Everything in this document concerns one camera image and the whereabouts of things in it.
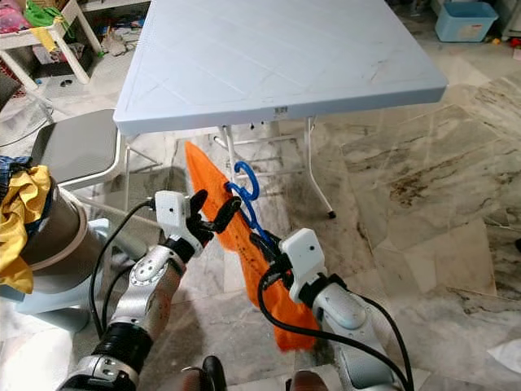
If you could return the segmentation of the orange towel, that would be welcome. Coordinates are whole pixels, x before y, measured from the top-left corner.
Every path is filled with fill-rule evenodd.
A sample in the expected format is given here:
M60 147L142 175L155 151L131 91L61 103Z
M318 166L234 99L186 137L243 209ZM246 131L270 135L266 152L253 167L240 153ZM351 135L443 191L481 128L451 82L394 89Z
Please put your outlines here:
M187 176L192 182L192 189L208 191L202 213L208 220L215 220L221 206L234 196L225 189L228 179L225 173L216 167L206 153L193 142L185 143L185 153ZM261 250L250 242L250 232L247 221L238 213L230 221L226 230L217 235L217 238L225 250L238 254L247 297L253 305L258 306L257 288L260 287L261 276L269 269L269 264ZM282 323L294 327L317 328L315 317L310 313L308 306L292 301L289 291L282 283L273 284L265 290L263 298L265 308ZM317 341L313 336L294 334L279 327L273 328L273 335L278 348L283 353L292 350L311 350Z

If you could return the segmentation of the blue plastic clothes hanger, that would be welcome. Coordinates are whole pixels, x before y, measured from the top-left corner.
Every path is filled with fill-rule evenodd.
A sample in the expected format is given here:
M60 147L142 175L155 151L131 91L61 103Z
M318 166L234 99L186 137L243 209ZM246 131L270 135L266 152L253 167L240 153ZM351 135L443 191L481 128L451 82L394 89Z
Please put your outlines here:
M253 202L261 196L261 187L258 183L256 172L246 163L245 160L239 160L234 164L234 174L244 173L250 187L235 185L234 180L225 183L224 187L227 192L242 199L242 206L245 206L245 212L241 212L250 231L257 232L267 231L261 226L257 219L256 209L253 208Z

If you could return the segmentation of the blue plaid garment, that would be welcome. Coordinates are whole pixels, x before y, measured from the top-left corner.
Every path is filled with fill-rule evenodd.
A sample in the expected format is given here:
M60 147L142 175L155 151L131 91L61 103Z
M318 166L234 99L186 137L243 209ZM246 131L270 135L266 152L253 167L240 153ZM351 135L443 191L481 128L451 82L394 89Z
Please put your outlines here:
M0 205L9 204L20 189L19 183L12 185L11 180L33 167L31 156L0 156Z

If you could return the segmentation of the right robot leg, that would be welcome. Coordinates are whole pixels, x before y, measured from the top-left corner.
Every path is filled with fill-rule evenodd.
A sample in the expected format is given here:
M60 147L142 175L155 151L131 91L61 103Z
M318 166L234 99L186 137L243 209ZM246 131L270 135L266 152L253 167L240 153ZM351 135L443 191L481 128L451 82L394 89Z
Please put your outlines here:
M284 391L329 391L329 388L316 372L298 370L284 383Z

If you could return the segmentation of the robot leg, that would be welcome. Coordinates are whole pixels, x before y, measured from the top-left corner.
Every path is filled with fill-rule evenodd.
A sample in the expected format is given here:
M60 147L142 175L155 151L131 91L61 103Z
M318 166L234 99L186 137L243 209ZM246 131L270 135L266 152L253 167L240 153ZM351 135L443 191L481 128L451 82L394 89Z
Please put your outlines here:
M208 355L201 367L186 367L173 381L172 391L227 391L222 362Z
M284 391L329 391L329 388L316 372L298 370L284 383Z

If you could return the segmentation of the grey folding chair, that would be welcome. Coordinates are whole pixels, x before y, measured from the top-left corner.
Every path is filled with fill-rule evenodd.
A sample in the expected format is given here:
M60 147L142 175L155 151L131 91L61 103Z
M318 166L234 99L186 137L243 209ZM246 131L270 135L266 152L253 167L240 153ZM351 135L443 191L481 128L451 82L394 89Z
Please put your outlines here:
M1 78L1 156L45 166L67 192L109 182L125 171L126 144L111 109L72 111L42 89L15 97L15 83Z

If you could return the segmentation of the grey round laundry basket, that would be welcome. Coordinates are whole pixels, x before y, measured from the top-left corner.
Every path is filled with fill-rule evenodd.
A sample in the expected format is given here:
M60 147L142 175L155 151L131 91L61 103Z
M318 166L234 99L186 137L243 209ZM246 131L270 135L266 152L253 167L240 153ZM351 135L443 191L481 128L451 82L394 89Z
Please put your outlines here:
M90 231L85 210L75 197L56 187L46 218L21 251L30 265L33 293L70 290L92 273L101 251L100 238Z

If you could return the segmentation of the left robot leg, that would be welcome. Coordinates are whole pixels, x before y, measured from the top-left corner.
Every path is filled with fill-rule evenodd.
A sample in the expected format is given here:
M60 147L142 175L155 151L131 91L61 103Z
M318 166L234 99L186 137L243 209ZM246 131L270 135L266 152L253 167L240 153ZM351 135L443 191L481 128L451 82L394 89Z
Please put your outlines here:
M201 367L186 367L173 381L172 391L227 391L222 362L208 355Z

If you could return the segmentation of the pale blue plastic stool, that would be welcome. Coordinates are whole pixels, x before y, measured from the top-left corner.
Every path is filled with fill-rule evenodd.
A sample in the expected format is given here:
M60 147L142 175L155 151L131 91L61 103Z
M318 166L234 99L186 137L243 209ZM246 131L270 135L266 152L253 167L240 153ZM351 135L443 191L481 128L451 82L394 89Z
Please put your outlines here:
M28 295L11 287L0 287L0 295L15 302L21 314L36 315L66 308L89 308L88 290L94 295L102 291L111 256L103 259L99 273L90 282L92 267L107 239L109 221L105 218L79 223L73 239L54 256L33 266L33 293Z

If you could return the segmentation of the pale blue folding table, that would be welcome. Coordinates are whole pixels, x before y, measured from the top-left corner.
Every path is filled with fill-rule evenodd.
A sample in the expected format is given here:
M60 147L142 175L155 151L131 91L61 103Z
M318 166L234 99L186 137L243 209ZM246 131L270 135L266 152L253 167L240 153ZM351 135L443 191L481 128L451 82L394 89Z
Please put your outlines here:
M151 0L114 111L123 135L439 102L448 82L386 0Z

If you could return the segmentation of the yellow cloth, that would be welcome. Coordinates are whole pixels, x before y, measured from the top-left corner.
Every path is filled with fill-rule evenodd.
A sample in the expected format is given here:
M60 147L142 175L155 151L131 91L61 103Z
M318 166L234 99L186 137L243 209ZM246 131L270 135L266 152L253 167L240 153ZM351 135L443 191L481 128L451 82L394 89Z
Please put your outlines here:
M44 216L52 180L45 166L33 166L11 180L20 189L9 204L0 205L0 280L18 292L33 291L33 272L21 257L29 233L27 225Z

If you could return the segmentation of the white wooden shelf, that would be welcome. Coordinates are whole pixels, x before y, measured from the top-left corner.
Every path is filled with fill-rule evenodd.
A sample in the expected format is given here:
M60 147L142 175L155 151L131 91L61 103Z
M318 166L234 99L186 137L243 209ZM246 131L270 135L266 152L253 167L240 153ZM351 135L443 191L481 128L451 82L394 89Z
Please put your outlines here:
M68 43L64 41L64 36L71 26L78 23L81 29L82 37L86 38L90 48L94 50L94 57L104 55L104 51L100 41L98 40L88 19L83 15L81 9L81 0L67 0L59 15L55 16L51 23L47 26L33 27L32 29L21 29L20 31L11 31L11 33L0 34L0 57L8 67L11 68L12 74L22 82L26 93L34 92L40 86L36 82L36 78L30 76L29 73L22 68L21 64L16 62L14 57L10 55L10 50L21 47L31 47L33 45L42 45L49 47L50 51L55 48L63 52L75 78L81 83L90 83L90 74L78 57L75 56L73 50L68 47Z

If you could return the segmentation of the green bag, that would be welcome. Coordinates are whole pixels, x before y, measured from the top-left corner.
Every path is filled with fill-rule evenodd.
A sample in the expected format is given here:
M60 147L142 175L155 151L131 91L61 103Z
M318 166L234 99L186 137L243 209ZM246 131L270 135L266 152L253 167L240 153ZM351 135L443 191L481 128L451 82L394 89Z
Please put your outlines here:
M55 21L63 23L62 11L53 0L25 0L23 16L33 27L51 26Z

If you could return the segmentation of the pink bundle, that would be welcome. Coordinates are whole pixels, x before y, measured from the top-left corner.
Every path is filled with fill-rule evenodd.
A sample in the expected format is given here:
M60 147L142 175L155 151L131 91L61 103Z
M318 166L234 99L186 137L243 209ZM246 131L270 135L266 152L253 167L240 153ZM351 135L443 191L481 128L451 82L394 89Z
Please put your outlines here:
M0 34L18 33L30 29L23 15L23 5L18 0L0 0Z

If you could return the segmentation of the blue plastic bin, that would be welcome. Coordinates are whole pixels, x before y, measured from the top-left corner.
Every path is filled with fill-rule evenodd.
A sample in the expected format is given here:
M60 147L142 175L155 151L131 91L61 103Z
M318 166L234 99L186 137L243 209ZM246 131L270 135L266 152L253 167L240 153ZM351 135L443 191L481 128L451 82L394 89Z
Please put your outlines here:
M490 3L445 0L438 10L436 36L441 42L481 42L497 19Z

